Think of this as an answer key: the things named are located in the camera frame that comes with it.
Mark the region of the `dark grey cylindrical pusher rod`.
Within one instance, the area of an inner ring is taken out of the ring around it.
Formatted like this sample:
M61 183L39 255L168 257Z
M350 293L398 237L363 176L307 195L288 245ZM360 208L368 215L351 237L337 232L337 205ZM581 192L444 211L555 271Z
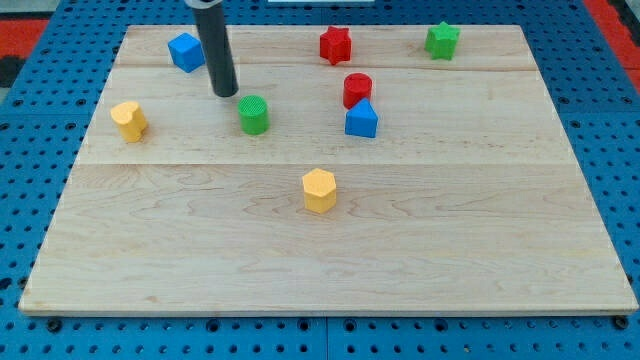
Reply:
M222 0L185 0L185 4L194 16L214 94L235 95L238 82Z

